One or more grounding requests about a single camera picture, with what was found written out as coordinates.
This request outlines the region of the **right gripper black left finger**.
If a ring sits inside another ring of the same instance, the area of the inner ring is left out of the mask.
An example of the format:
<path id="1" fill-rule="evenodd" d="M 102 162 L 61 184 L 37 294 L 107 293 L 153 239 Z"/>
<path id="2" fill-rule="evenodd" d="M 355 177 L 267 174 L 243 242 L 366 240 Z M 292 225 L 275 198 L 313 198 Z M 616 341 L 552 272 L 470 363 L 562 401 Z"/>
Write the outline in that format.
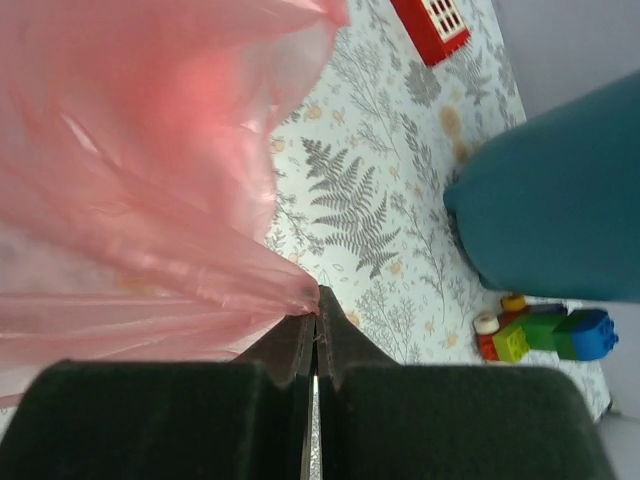
<path id="1" fill-rule="evenodd" d="M 1 442 L 5 479 L 305 479 L 313 316 L 230 362 L 58 362 Z"/>

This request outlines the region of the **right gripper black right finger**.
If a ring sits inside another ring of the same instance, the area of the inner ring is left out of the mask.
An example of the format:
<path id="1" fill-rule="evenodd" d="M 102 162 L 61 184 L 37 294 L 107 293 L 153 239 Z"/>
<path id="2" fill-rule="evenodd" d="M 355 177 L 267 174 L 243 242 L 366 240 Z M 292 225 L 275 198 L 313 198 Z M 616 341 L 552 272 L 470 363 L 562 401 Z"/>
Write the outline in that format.
<path id="1" fill-rule="evenodd" d="M 546 367 L 402 365 L 328 287 L 316 319 L 327 479 L 611 479 L 574 382 Z"/>

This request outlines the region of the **red plastic trash bag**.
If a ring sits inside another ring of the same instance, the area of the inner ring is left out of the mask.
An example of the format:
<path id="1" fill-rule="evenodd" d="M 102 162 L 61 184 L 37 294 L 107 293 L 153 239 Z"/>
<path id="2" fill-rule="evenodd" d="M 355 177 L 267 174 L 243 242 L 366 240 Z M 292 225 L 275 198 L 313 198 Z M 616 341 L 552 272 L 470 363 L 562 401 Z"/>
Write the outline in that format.
<path id="1" fill-rule="evenodd" d="M 347 22 L 343 1 L 2 3 L 2 221 L 161 290 L 3 294 L 3 407 L 63 358 L 214 359 L 318 311 L 264 243 L 269 139 Z"/>

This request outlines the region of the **teal plastic trash bin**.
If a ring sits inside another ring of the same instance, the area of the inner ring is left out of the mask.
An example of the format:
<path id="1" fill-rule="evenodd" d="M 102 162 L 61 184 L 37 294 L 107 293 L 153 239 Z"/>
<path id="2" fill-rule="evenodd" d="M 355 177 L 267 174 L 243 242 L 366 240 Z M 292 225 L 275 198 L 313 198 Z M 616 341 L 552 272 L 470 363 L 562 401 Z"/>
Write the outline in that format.
<path id="1" fill-rule="evenodd" d="M 488 141 L 443 201 L 485 287 L 637 302 L 638 76 Z"/>

